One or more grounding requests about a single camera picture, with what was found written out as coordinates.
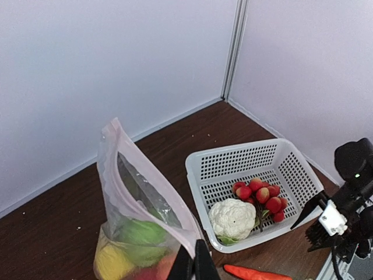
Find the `green apple toy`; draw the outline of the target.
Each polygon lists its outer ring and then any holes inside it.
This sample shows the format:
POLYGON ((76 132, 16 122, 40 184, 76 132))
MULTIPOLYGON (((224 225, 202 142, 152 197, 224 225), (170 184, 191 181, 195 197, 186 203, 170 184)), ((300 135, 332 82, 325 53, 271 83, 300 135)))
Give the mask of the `green apple toy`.
POLYGON ((118 234, 128 258, 138 267, 151 267, 178 247, 178 242, 154 222, 127 219, 118 234))

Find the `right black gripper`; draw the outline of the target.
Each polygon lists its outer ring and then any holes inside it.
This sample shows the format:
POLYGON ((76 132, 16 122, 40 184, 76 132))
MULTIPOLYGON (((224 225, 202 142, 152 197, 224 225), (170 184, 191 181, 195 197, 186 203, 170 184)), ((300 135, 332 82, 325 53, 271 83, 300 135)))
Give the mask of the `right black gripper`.
POLYGON ((346 182, 330 199, 323 190, 313 196, 304 205, 296 222, 291 226, 293 230, 306 219, 317 207, 324 210, 328 200, 332 200, 337 210, 347 218, 347 230, 341 236, 330 236, 325 228, 315 221, 306 231, 305 237, 310 243, 307 252, 328 247, 337 248, 341 253, 347 247, 372 238, 372 206, 366 206, 372 197, 372 179, 355 177, 346 182))

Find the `red bell pepper toy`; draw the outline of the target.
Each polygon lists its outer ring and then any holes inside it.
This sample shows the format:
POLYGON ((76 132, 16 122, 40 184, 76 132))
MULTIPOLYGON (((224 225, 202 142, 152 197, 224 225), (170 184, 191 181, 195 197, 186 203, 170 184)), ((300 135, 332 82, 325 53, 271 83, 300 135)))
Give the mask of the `red bell pepper toy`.
POLYGON ((142 268, 134 274, 135 280, 164 280, 167 279, 176 259, 176 254, 169 254, 163 257, 157 264, 142 268))

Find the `yellow lemon toy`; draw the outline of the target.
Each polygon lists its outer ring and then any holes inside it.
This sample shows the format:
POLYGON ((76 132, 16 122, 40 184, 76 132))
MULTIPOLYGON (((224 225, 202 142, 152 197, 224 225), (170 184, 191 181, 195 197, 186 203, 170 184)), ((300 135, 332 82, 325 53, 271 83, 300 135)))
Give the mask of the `yellow lemon toy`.
POLYGON ((99 279, 123 279, 135 269, 125 253, 118 247, 107 244, 96 251, 94 266, 99 279))

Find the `orange carrot toy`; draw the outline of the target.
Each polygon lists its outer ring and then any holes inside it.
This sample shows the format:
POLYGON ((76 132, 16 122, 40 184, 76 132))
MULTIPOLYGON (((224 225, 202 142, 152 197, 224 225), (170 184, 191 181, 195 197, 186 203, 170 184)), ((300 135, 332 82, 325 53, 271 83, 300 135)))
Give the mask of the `orange carrot toy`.
POLYGON ((292 280, 291 277, 272 272, 263 272, 255 269, 240 267, 236 265, 223 265, 223 270, 239 279, 246 280, 292 280))

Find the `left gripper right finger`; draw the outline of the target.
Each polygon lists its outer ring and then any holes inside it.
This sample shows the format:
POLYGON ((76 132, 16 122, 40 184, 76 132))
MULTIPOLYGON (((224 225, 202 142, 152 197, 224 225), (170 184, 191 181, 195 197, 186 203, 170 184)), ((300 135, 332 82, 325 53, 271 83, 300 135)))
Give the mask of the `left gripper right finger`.
POLYGON ((220 280, 206 242, 202 239, 196 242, 194 265, 196 280, 220 280))

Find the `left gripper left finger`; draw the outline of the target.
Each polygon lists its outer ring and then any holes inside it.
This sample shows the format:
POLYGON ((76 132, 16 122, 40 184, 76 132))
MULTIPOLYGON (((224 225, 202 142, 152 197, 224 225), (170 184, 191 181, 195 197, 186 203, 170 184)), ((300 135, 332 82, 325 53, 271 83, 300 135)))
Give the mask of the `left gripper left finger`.
POLYGON ((194 260, 187 250, 181 246, 170 269, 167 280, 191 280, 194 260))

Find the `clear dotted zip bag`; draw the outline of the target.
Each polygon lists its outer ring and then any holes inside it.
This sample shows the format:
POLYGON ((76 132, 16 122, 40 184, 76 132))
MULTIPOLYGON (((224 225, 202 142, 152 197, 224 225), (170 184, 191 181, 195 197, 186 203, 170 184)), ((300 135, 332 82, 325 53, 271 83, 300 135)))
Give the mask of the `clear dotted zip bag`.
MULTIPOLYGON (((137 219, 154 222, 175 238, 178 247, 167 255, 177 256, 183 246, 195 260, 196 242, 204 240, 197 220, 174 187, 125 133, 118 119, 102 130, 97 170, 107 220, 101 225, 96 251, 112 244, 127 256, 125 245, 118 241, 119 230, 125 220, 137 219)), ((147 267, 135 265, 123 279, 132 279, 142 268, 147 267)))

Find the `white cauliflower toy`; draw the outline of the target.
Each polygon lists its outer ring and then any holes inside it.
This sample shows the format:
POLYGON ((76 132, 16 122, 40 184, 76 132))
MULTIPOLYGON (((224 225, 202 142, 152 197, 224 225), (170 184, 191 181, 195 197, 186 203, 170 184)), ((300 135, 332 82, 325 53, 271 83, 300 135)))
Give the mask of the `white cauliflower toy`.
POLYGON ((240 241, 255 227, 256 208, 248 202, 228 198, 215 203, 208 217, 217 237, 240 241))

